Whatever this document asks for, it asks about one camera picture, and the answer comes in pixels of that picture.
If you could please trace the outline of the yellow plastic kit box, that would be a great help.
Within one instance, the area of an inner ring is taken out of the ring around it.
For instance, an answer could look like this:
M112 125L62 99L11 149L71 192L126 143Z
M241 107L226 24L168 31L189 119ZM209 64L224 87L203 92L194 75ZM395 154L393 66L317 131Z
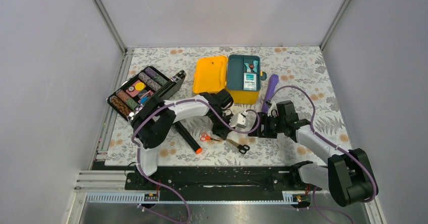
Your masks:
M226 89L227 64L228 57L221 55L199 59L196 63L192 91L195 94L200 93L219 93ZM261 82L266 80L267 74L261 69ZM227 90L236 104L256 104L259 98L259 92L248 91L229 91Z

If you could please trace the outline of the teal gauze packet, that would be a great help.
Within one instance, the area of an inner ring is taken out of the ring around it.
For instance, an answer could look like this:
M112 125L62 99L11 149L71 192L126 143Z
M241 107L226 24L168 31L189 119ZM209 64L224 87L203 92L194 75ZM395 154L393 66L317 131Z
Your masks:
M244 73L243 90L247 90L247 91L257 90L257 74Z

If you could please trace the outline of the black bandage shears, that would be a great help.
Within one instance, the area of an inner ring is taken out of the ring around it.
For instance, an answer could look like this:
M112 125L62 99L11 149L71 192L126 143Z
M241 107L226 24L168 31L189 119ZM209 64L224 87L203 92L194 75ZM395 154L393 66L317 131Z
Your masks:
M237 142L235 142L235 141L233 141L231 139L226 139L226 141L228 143L232 144L233 146L235 146L241 154L246 154L247 151L250 150L250 147L248 145L239 144L239 143L237 143Z

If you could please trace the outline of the small teal item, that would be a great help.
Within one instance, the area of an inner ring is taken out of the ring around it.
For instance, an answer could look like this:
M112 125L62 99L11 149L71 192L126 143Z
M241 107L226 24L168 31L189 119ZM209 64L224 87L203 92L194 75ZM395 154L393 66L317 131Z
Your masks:
M253 72L253 64L250 64L250 63L244 63L244 66L245 66L245 68L246 68L246 72L247 73L252 73Z

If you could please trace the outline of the orange handled small scissors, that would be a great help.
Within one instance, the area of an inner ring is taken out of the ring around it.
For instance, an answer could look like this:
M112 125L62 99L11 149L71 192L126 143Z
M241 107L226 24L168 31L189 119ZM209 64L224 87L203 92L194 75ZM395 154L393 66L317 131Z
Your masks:
M199 140L202 141L202 142L207 142L207 141L210 141L210 142L221 142L221 140L218 140L218 139L215 139L215 138L211 137L207 132L203 132L200 135Z

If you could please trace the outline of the teal plastic tray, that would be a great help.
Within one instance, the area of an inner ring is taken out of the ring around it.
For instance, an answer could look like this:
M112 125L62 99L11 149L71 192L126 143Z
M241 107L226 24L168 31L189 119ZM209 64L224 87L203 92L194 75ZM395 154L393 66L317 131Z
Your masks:
M232 54L228 57L227 64L227 77L226 77L226 89L229 91L247 91L243 90L243 78L246 73L244 63L252 64L254 60L258 61L258 72L252 73L257 74L257 90L248 92L257 92L261 88L261 69L260 69L260 57L256 55L238 55Z

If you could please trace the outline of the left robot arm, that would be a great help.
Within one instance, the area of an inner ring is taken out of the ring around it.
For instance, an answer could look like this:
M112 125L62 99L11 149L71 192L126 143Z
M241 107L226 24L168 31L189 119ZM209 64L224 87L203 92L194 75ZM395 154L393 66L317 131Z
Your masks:
M137 145L137 183L144 189L156 184L158 147L164 142L171 127L187 118L207 116L212 122L212 133L225 140L234 130L230 125L232 114L226 114L234 103L230 93L203 92L183 100L162 100L151 97L144 106L130 113L128 121L133 129L131 140Z

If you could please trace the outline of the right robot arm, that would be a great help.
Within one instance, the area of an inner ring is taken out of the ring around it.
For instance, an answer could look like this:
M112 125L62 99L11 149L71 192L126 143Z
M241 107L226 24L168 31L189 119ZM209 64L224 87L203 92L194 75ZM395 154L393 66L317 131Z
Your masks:
M297 190L307 185L329 191L335 202L342 207L369 200L378 194L371 165L364 150L346 151L329 144L322 135L312 130L307 119L300 119L293 102L277 103L276 115L259 112L257 128L250 137L276 139L279 134L309 148L324 163L302 161L290 166L290 185Z

